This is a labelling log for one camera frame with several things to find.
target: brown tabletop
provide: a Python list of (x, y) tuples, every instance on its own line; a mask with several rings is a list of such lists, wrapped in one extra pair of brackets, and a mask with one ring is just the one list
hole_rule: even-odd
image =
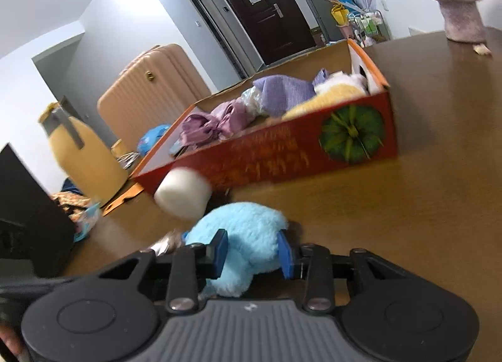
[[(391, 84), (400, 156), (251, 186), (233, 200), (281, 210), (302, 225), (302, 241), (339, 254), (367, 248), (463, 297), (481, 321), (469, 361), (500, 362), (501, 31), (489, 29), (488, 46), (493, 57), (434, 33), (368, 48)], [(101, 221), (65, 273), (91, 272), (190, 226), (143, 193)]]

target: light blue stuffed animal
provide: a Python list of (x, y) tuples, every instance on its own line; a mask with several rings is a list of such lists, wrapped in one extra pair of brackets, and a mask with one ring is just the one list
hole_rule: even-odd
[(218, 229), (228, 233), (228, 253), (219, 279), (208, 279), (202, 294), (240, 297), (253, 275), (280, 267), (277, 233), (288, 221), (277, 210), (252, 202), (230, 203), (202, 218), (185, 237), (185, 244), (211, 242)]

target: pink suitcase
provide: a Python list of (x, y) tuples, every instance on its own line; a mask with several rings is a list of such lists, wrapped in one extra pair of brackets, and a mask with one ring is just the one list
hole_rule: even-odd
[(130, 151), (151, 128), (172, 124), (211, 94), (179, 45), (156, 46), (139, 55), (100, 97), (97, 109)]

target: door handle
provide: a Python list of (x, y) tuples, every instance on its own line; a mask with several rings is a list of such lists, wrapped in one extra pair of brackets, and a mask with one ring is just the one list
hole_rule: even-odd
[(279, 18), (284, 18), (284, 14), (280, 10), (279, 6), (277, 4), (274, 4), (274, 8), (277, 11), (277, 14), (279, 15)]

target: open box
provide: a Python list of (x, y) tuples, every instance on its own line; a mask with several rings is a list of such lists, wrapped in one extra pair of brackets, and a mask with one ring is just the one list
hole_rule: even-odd
[[(330, 73), (343, 70), (365, 75), (370, 94), (292, 120), (262, 122), (229, 140), (201, 147), (177, 159), (170, 156), (171, 147), (179, 139), (181, 123), (190, 113), (198, 109), (210, 112), (220, 103), (239, 97), (253, 87), (257, 78), (283, 74), (313, 80), (322, 68)], [(214, 190), (225, 190), (255, 182), (281, 182), (396, 156), (396, 133), (387, 88), (385, 77), (353, 40), (300, 55), (190, 106), (131, 177), (154, 194), (172, 168), (187, 167), (202, 174)], [(356, 130), (359, 127), (359, 132), (352, 131), (350, 136), (332, 134), (333, 129), (340, 131), (340, 117), (351, 121)]]

